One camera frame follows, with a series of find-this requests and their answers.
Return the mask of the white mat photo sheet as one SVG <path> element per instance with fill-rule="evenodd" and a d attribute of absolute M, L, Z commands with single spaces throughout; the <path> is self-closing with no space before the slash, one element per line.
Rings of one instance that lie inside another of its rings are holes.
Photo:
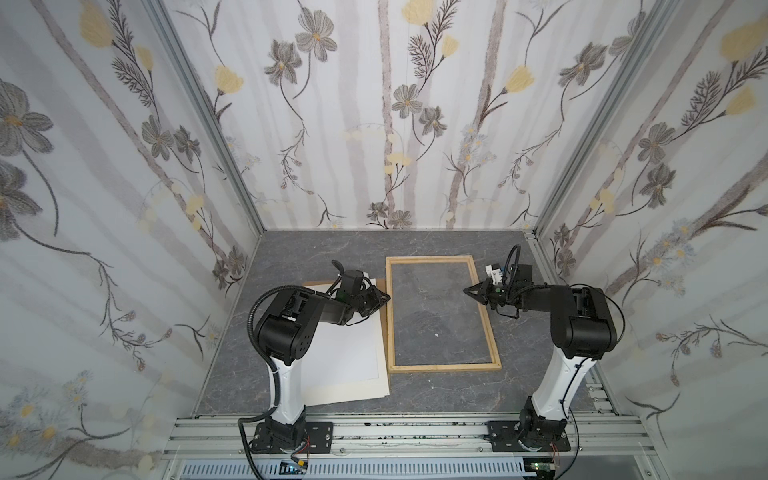
<path fill-rule="evenodd" d="M 390 394 L 381 315 L 358 314 L 350 326 L 320 323 L 300 360 L 307 406 L 384 398 Z"/>

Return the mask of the wooden picture frame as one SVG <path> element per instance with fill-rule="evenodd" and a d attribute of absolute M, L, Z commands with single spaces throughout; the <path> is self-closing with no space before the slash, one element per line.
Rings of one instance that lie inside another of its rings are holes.
<path fill-rule="evenodd" d="M 394 265 L 422 265 L 422 264 L 465 264 L 468 268 L 470 279 L 479 281 L 474 258 L 471 255 L 443 255 L 443 256 L 390 256 L 386 258 L 386 289 L 391 300 L 386 307 L 386 360 L 387 371 L 390 374 L 405 373 L 447 373 L 447 372 L 495 372 L 502 370 L 502 362 L 495 341 L 493 329 L 487 309 L 483 305 L 478 306 L 485 340 L 489 350 L 490 362 L 486 363 L 462 363 L 462 364 L 429 364 L 429 365 L 398 365 L 396 363 L 395 329 L 394 329 Z"/>

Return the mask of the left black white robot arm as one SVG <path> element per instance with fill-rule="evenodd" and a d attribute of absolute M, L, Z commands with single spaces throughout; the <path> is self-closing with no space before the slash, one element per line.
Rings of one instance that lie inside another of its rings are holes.
<path fill-rule="evenodd" d="M 295 452 L 307 442 L 306 403 L 301 394 L 300 360 L 310 350 L 318 326 L 351 327 L 385 307 L 391 296 L 370 276 L 338 260 L 334 282 L 324 291 L 300 285 L 274 287 L 252 305 L 246 323 L 251 346 L 271 375 L 271 405 L 238 425 L 263 424 L 259 433 L 270 447 Z"/>

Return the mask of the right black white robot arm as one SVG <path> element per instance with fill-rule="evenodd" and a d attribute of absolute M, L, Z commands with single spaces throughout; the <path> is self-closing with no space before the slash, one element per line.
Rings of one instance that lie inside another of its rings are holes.
<path fill-rule="evenodd" d="M 619 342 L 604 292 L 591 286 L 536 283 L 533 267 L 492 264 L 485 280 L 463 293 L 491 310 L 515 308 L 549 315 L 553 354 L 537 390 L 526 399 L 519 420 L 488 423 L 496 451 L 567 451 L 564 436 L 571 403 L 589 370 Z"/>

